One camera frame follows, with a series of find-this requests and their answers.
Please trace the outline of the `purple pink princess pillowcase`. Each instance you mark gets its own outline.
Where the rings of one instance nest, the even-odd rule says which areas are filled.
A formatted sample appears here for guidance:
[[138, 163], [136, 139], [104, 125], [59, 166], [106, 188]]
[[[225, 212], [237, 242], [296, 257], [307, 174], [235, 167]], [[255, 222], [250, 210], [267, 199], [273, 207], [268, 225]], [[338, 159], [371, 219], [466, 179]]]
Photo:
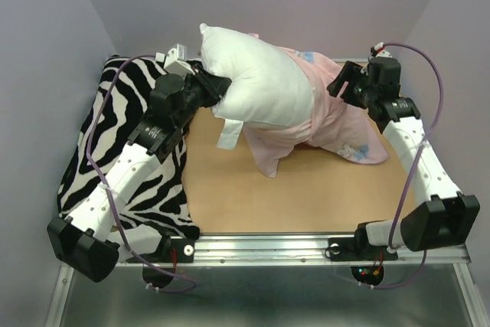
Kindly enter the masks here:
[[308, 78], [314, 96], [312, 114], [306, 122], [290, 128], [256, 128], [251, 124], [243, 127], [258, 170], [274, 178], [279, 160], [300, 143], [333, 152], [359, 165], [376, 165], [388, 160], [389, 154], [366, 113], [329, 95], [327, 86], [339, 75], [341, 67], [318, 52], [287, 47], [280, 50], [291, 57]]

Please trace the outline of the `white pillow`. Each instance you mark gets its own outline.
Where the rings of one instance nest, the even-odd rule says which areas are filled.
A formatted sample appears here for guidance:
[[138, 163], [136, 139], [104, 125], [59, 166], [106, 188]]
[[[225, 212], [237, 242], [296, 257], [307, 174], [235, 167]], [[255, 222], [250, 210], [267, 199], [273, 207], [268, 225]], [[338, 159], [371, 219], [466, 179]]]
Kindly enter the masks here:
[[250, 34], [200, 24], [204, 69], [231, 80], [212, 109], [253, 145], [295, 146], [312, 135], [314, 89], [281, 48]]

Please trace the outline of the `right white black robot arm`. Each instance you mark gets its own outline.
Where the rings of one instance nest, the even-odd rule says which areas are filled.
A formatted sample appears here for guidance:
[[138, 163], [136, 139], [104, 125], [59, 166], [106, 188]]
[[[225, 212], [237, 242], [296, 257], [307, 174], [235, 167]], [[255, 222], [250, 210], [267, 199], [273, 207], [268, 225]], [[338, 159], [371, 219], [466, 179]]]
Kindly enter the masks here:
[[352, 249], [361, 258], [380, 247], [422, 251], [464, 244], [480, 209], [476, 196], [464, 194], [437, 158], [416, 104], [400, 95], [400, 73], [392, 57], [373, 57], [364, 67], [348, 61], [327, 87], [331, 96], [367, 110], [407, 171], [402, 193], [412, 189], [417, 201], [405, 217], [358, 225]]

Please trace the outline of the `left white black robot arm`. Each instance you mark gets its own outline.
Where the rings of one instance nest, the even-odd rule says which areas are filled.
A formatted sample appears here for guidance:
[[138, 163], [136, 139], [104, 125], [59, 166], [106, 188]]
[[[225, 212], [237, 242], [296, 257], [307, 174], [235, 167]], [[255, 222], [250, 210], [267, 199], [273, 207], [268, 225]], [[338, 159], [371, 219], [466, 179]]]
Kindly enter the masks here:
[[158, 78], [147, 110], [100, 186], [84, 204], [47, 226], [56, 258], [93, 282], [104, 280], [119, 259], [119, 245], [109, 240], [111, 227], [120, 224], [118, 212], [171, 155], [198, 109], [218, 104], [230, 85], [229, 78], [198, 67], [185, 76]]

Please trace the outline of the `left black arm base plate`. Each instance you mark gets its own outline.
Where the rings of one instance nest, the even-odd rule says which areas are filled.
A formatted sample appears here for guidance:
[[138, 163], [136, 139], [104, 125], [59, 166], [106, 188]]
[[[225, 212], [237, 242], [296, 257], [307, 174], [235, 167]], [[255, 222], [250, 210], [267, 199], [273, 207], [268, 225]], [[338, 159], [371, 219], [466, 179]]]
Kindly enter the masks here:
[[187, 238], [162, 238], [155, 251], [143, 257], [153, 263], [193, 263], [195, 242]]

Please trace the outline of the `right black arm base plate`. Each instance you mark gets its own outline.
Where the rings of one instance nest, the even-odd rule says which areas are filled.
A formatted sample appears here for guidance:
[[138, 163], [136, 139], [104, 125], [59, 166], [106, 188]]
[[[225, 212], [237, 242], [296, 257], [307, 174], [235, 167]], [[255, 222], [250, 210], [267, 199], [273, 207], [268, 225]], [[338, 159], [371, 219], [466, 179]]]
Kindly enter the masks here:
[[333, 237], [328, 240], [325, 255], [334, 262], [386, 261], [397, 260], [397, 253], [390, 253], [386, 247], [373, 246], [367, 240], [356, 237]]

